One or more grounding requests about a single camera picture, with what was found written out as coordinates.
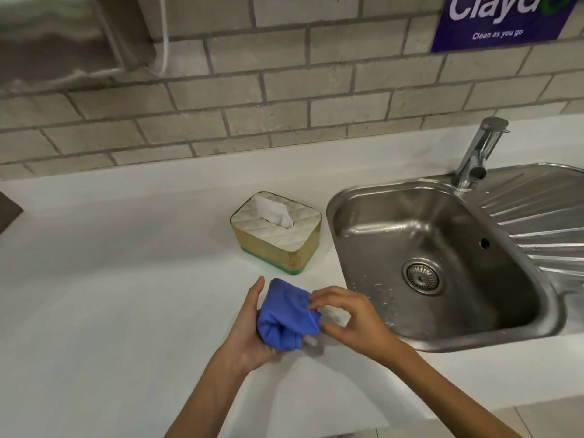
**white countertop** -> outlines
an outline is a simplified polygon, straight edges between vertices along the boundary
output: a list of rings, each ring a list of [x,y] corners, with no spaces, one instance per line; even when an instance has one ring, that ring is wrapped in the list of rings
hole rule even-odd
[[[489,164],[584,166],[581,120],[535,121],[517,124],[521,144],[497,147]],[[308,290],[345,285],[326,222],[314,257],[291,277],[239,249],[228,223],[239,205],[269,190],[325,215],[346,187],[445,171],[473,133],[415,132],[0,184],[27,210],[0,236],[0,436],[161,437],[259,274]],[[403,146],[408,138],[415,151]],[[434,151],[428,142],[436,140],[449,150]],[[248,169],[217,180],[219,167],[237,163]],[[189,175],[197,184],[184,184]],[[490,409],[584,394],[584,334],[423,356]],[[221,436],[316,438],[430,415],[391,372],[327,341],[319,356],[289,353],[252,373]]]

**brick wall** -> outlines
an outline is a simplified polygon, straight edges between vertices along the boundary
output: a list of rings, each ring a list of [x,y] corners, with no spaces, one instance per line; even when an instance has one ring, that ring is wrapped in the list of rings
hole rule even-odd
[[[442,3],[168,0],[164,79],[0,92],[0,177],[584,113],[584,3],[557,42],[430,55]]]

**hand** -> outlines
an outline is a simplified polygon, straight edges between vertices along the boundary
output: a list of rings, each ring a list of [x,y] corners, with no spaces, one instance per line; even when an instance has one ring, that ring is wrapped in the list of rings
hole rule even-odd
[[[221,347],[229,359],[237,360],[244,372],[259,368],[278,355],[275,349],[266,346],[257,333],[258,297],[265,284],[259,277],[249,289],[233,327]]]
[[[384,366],[391,365],[406,344],[385,326],[369,299],[341,287],[315,290],[308,299],[308,309],[333,306],[346,310],[351,319],[346,327],[322,322],[321,331]]]

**white tissue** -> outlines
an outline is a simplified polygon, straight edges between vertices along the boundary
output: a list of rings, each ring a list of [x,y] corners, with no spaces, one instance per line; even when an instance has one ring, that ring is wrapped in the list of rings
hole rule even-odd
[[[292,218],[288,213],[288,208],[284,203],[268,200],[267,198],[255,195],[253,197],[258,207],[258,215],[270,223],[274,223],[285,229],[292,227]]]

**right hand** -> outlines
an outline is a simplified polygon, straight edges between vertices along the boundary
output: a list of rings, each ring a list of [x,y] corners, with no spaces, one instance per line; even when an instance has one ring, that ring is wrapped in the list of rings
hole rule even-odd
[[[331,286],[315,290],[308,296],[308,309],[333,306],[346,310],[351,319],[346,327],[322,322],[321,331],[355,352],[384,366],[395,364],[395,358],[407,345],[383,323],[369,299],[357,292]]]

